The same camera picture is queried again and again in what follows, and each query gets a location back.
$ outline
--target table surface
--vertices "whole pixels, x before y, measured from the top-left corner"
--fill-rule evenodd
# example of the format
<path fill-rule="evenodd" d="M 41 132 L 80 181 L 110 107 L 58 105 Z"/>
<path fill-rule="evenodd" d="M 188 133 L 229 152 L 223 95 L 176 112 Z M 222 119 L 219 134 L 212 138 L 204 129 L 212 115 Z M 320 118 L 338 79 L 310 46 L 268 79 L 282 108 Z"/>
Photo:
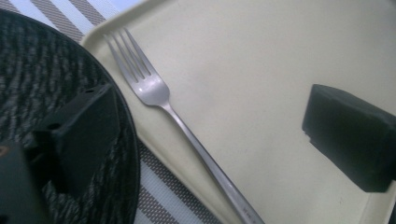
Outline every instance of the table surface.
<path fill-rule="evenodd" d="M 2 0 L 7 9 L 46 23 L 79 42 L 99 23 L 140 0 Z M 219 223 L 217 219 L 139 142 L 141 186 L 135 223 Z"/>

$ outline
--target beige tray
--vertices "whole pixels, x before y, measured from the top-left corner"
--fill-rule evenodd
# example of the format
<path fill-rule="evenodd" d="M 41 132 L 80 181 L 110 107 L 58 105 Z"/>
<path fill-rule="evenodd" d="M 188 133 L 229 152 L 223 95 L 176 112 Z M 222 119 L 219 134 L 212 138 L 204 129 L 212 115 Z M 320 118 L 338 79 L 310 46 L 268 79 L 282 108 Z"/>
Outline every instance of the beige tray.
<path fill-rule="evenodd" d="M 179 115 L 266 223 L 387 223 L 396 189 L 365 193 L 309 144 L 312 84 L 396 114 L 396 8 L 373 0 L 147 1 L 82 41 L 131 107 L 139 137 L 224 223 L 237 223 L 177 126 L 142 105 L 103 34 L 127 27 Z"/>

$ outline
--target fork handle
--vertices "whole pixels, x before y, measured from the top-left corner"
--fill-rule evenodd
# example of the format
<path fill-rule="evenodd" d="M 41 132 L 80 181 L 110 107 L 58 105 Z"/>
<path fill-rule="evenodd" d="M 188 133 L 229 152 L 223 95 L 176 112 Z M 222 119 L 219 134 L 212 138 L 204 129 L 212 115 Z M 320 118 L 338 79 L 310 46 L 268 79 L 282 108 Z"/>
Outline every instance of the fork handle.
<path fill-rule="evenodd" d="M 161 105 L 161 108 L 164 109 L 175 120 L 183 133 L 186 134 L 187 138 L 190 140 L 191 144 L 194 146 L 197 153 L 204 162 L 206 169 L 216 179 L 219 187 L 233 205 L 234 211 L 242 219 L 242 221 L 244 223 L 264 224 L 257 212 L 249 204 L 248 200 L 246 200 L 242 193 L 239 192 L 238 188 L 233 184 L 230 178 L 224 174 L 224 172 L 206 151 L 204 146 L 195 137 L 189 127 L 187 127 L 187 125 L 175 112 L 172 106 L 170 106 L 169 102 Z"/>

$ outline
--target fork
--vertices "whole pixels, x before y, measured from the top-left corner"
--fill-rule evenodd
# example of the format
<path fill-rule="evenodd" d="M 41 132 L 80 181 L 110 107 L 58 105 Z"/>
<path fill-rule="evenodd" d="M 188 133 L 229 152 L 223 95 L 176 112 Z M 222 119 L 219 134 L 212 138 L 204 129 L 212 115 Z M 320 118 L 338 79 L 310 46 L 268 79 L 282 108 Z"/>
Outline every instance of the fork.
<path fill-rule="evenodd" d="M 116 47 L 110 38 L 105 35 L 106 42 L 117 62 L 122 75 L 128 82 L 136 96 L 145 105 L 158 106 L 166 111 L 172 119 L 180 126 L 183 133 L 190 140 L 197 154 L 201 157 L 206 169 L 217 181 L 219 188 L 227 197 L 235 213 L 244 223 L 264 223 L 247 199 L 242 195 L 230 178 L 224 174 L 221 168 L 213 160 L 204 146 L 195 137 L 183 120 L 178 116 L 169 104 L 170 91 L 163 79 L 155 71 L 149 59 L 142 49 L 137 45 L 131 33 L 127 29 L 119 31 L 119 38 L 111 33 Z"/>

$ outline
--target black plastic object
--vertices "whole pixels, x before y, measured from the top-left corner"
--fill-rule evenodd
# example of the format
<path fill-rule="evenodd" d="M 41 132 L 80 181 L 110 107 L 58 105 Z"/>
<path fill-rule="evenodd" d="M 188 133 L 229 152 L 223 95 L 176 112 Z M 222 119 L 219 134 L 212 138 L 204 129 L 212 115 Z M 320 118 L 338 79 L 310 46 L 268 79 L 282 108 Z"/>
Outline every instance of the black plastic object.
<path fill-rule="evenodd" d="M 87 50 L 47 25 L 0 9 L 0 142 L 28 148 L 47 116 L 101 84 L 114 91 L 120 132 L 81 196 L 58 192 L 52 181 L 41 189 L 54 223 L 133 222 L 140 186 L 134 123 L 117 85 Z M 0 211 L 0 223 L 14 218 Z"/>
<path fill-rule="evenodd" d="M 114 91 L 108 84 L 84 91 L 46 117 L 33 134 L 43 152 L 37 160 L 42 154 L 55 154 L 58 165 L 49 178 L 58 192 L 81 196 L 120 134 Z M 43 168 L 36 176 L 49 172 Z"/>
<path fill-rule="evenodd" d="M 0 143 L 0 223 L 50 223 L 23 150 Z"/>
<path fill-rule="evenodd" d="M 383 192 L 396 176 L 396 118 L 358 97 L 314 85 L 303 130 L 355 184 Z"/>

